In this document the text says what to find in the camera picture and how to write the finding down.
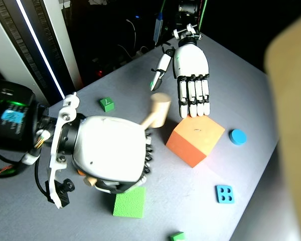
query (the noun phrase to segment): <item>green cube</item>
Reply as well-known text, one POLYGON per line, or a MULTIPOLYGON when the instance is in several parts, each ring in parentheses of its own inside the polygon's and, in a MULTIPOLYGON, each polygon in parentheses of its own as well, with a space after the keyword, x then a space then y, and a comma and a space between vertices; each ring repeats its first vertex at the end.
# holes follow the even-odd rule
POLYGON ((146 189, 144 187, 137 187, 127 193, 117 194, 113 215, 142 218, 145 198, 146 189))
POLYGON ((112 99, 110 97, 101 99, 99 101, 99 103, 100 103, 101 107, 103 108, 104 112, 109 112, 115 108, 114 101, 112 101, 112 99))
POLYGON ((185 234, 183 232, 178 232, 171 236, 171 241, 186 241, 185 234))

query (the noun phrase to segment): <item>red wire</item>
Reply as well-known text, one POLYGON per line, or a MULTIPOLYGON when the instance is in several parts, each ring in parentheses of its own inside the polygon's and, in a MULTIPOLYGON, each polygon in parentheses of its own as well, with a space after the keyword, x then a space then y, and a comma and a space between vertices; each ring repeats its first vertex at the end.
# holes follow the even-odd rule
POLYGON ((202 3, 203 3, 203 0, 201 0, 201 4, 200 4, 200 11, 199 11, 199 17, 198 17, 198 20, 197 20, 197 25, 200 24, 202 3))
POLYGON ((13 165, 3 167, 3 168, 0 170, 0 173, 1 173, 1 172, 4 172, 5 170, 10 169, 10 168, 12 168, 12 167, 13 167, 13 165))

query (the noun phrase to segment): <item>blue label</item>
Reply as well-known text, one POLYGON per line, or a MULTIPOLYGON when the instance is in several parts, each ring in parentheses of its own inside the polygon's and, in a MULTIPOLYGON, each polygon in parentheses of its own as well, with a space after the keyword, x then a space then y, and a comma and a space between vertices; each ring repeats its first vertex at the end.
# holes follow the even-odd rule
POLYGON ((21 112, 6 109, 5 112, 1 116, 1 119, 4 120, 4 121, 21 124, 24 115, 25 114, 23 114, 21 112))

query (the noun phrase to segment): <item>gray table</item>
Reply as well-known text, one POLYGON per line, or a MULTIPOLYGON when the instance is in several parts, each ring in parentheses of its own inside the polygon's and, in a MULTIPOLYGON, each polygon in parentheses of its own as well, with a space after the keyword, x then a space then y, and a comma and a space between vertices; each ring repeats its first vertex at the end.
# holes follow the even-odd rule
MULTIPOLYGON (((169 68, 161 92, 172 96, 167 124, 155 129, 152 174, 148 177, 143 219, 112 216, 113 198, 91 189, 69 165, 59 173, 76 190, 70 204, 48 203, 34 181, 34 167, 0 180, 0 240, 168 240, 184 231, 191 241, 229 240, 275 148, 278 137, 266 76, 208 37, 198 42, 210 66, 210 117, 226 132, 213 152, 194 169, 165 147, 178 111, 177 83, 169 68), (240 128, 248 141, 238 147, 228 131, 240 128), (233 187, 235 203, 219 204, 215 185, 233 187)), ((78 92, 78 111, 85 115, 122 117, 139 123, 150 107, 148 90, 162 51, 156 48, 78 92), (104 113, 97 100, 110 96, 115 110, 104 113)), ((61 103, 50 108, 57 116, 61 103)), ((11 158, 20 155, 5 153, 11 158)), ((49 150, 43 150, 40 179, 46 180, 49 150)))

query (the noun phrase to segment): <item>white light strip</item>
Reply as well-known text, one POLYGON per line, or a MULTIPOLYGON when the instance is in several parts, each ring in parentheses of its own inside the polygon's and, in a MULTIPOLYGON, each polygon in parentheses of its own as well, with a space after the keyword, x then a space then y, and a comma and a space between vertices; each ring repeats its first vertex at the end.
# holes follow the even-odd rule
POLYGON ((59 85, 59 83, 58 83, 58 81, 57 81, 57 78, 56 78, 54 72, 52 71, 52 69, 51 69, 51 67, 50 67, 50 64, 49 64, 49 62, 48 62, 48 60, 47 60, 47 57, 46 57, 46 55, 45 55, 45 53, 44 53, 44 51, 43 51, 43 49, 42 49, 42 47, 41 47, 41 45, 40 45, 40 43, 39 43, 39 40, 38 40, 38 38, 37 38, 37 36, 36 36, 36 34, 35 34, 34 29, 33 29, 32 26, 31 26, 31 23, 30 23, 30 21, 29 21, 29 19, 28 19, 28 16, 27 16, 27 14, 26 14, 26 11, 25 11, 25 9, 24 9, 24 6, 22 5, 22 3, 21 3, 20 0, 16 0, 16 1, 17 1, 18 6, 19 6, 19 9, 20 9, 20 11, 21 11, 21 13, 22 13, 22 16, 24 17, 24 19, 25 19, 25 21, 26 21, 26 23, 27 23, 27 26, 28 26, 28 28, 29 28, 29 30, 30 30, 30 33, 31 33, 32 37, 33 37, 34 40, 35 40, 35 43, 36 43, 36 45, 37 45, 37 47, 38 47, 38 49, 39 49, 39 52, 40 52, 42 58, 44 59, 44 62, 45 62, 46 66, 47 66, 47 68, 48 68, 48 70, 49 70, 49 72, 50 72, 50 74, 51 74, 51 77, 53 78, 53 80, 54 80, 54 82, 55 82, 55 84, 56 84, 56 86, 57 86, 57 88, 58 88, 58 90, 59 90, 59 93, 60 93, 61 97, 64 99, 64 98, 65 98, 65 95, 64 95, 62 89, 60 88, 60 85, 59 85))

